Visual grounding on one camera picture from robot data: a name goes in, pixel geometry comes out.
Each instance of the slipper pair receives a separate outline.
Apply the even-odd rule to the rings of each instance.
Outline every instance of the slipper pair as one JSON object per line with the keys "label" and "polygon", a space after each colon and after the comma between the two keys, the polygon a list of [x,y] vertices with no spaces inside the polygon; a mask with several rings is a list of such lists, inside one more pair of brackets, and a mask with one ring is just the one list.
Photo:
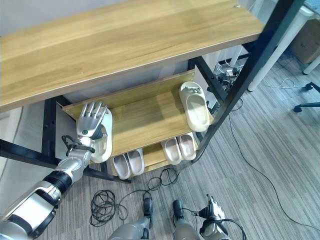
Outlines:
{"label": "slipper pair", "polygon": [[196,158],[196,144],[192,132],[161,142],[165,158],[172,165],[179,164],[182,159],[193,160]]}
{"label": "slipper pair", "polygon": [[140,175],[145,171],[142,148],[123,153],[112,158],[113,166],[120,179],[128,179],[133,175]]}

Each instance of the desk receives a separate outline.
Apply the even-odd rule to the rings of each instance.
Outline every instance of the desk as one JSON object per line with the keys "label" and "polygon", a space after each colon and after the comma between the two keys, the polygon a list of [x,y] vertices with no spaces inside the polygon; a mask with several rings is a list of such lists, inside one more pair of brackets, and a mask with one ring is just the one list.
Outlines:
{"label": "desk", "polygon": [[131,0],[3,36],[0,111],[255,41],[263,25],[234,5]]}

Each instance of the office chair wheel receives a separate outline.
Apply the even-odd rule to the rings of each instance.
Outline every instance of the office chair wheel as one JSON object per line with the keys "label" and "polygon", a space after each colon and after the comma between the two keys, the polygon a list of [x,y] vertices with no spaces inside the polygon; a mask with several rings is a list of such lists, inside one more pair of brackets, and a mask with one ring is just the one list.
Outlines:
{"label": "office chair wheel", "polygon": [[294,109],[293,109],[293,111],[294,111],[295,113],[300,113],[300,112],[302,112],[302,108],[299,107],[299,106],[295,106]]}
{"label": "office chair wheel", "polygon": [[310,84],[310,83],[308,83],[308,84],[306,84],[305,85],[305,89],[306,90],[311,90],[311,89],[313,89],[314,87]]}

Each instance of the silver robotic forearm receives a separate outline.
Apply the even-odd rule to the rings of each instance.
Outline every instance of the silver robotic forearm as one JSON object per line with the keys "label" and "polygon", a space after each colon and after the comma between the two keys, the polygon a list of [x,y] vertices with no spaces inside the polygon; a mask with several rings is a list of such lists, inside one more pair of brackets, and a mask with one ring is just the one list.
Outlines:
{"label": "silver robotic forearm", "polygon": [[41,235],[55,217],[62,194],[88,165],[91,152],[74,149],[42,181],[9,207],[0,221],[0,240],[28,240]]}
{"label": "silver robotic forearm", "polygon": [[22,195],[0,220],[0,240],[29,240],[37,238],[47,228],[56,215],[55,209],[62,195],[70,186],[82,178],[89,164],[92,140],[99,138],[100,123],[107,107],[102,102],[95,108],[85,104],[77,121],[77,144],[71,144],[67,158],[42,181],[36,183]]}

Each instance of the white cable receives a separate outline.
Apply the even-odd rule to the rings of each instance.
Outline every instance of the white cable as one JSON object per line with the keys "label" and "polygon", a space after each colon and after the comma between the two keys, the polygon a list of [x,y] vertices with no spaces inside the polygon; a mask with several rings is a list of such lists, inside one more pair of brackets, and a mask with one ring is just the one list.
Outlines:
{"label": "white cable", "polygon": [[[290,81],[293,85],[292,86],[288,86],[288,87],[281,87],[285,83],[286,80]],[[269,88],[279,88],[279,87],[281,87],[282,89],[294,89],[294,88],[303,88],[304,87],[304,86],[296,86],[296,83],[289,77],[284,78],[282,80],[281,84],[275,85],[275,86],[268,85],[267,82],[266,82],[266,79],[264,78],[263,79],[263,85],[265,85],[265,86],[267,86]]]}
{"label": "white cable", "polygon": [[226,57],[226,50],[224,50],[224,62],[230,67],[230,68],[242,68],[244,64],[240,66],[231,66],[229,63],[227,63],[227,57]]}
{"label": "white cable", "polygon": [[219,70],[219,72],[221,72],[222,74],[226,73],[225,71],[222,71],[222,66],[219,62],[216,62],[215,68]]}
{"label": "white cable", "polygon": [[250,10],[253,8],[253,6],[256,4],[257,0],[254,1],[254,3],[252,3],[251,7],[248,8],[248,11],[250,12]]}

